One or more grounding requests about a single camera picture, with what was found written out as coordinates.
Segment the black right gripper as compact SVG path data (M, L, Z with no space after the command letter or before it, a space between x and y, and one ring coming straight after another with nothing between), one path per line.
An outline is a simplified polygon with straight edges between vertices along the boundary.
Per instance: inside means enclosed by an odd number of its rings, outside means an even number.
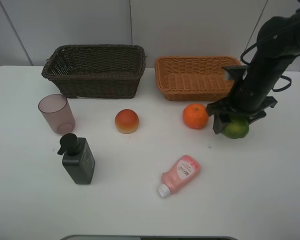
M209 103L206 112L213 115L212 129L218 135L231 123L230 116L247 117L248 124L252 124L263 119L267 115L264 110L274 108L277 103L274 97L246 88L242 80L236 80L228 95Z

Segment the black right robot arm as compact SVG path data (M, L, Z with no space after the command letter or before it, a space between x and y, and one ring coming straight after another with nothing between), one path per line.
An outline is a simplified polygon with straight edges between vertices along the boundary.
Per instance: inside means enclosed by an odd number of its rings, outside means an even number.
M252 124L266 116L265 109L274 108L277 100L269 92L284 91L291 86L274 86L287 67L300 56L300 9L291 17L275 16L268 20L252 45L256 52L246 66L225 66L234 81L228 95L209 103L206 112L213 116L213 131L220 134L232 116L243 117Z

